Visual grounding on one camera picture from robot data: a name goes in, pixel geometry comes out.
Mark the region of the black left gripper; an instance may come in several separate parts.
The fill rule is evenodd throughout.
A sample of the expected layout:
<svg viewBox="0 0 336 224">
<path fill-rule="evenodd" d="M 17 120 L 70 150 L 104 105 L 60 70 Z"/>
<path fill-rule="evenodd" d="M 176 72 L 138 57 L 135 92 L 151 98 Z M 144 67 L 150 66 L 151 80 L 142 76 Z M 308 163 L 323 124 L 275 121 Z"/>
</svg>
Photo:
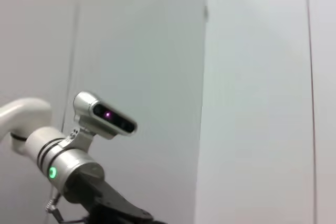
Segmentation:
<svg viewBox="0 0 336 224">
<path fill-rule="evenodd" d="M 68 192 L 88 212 L 85 224 L 167 224 L 128 202 L 106 181 L 75 174 Z"/>
</svg>

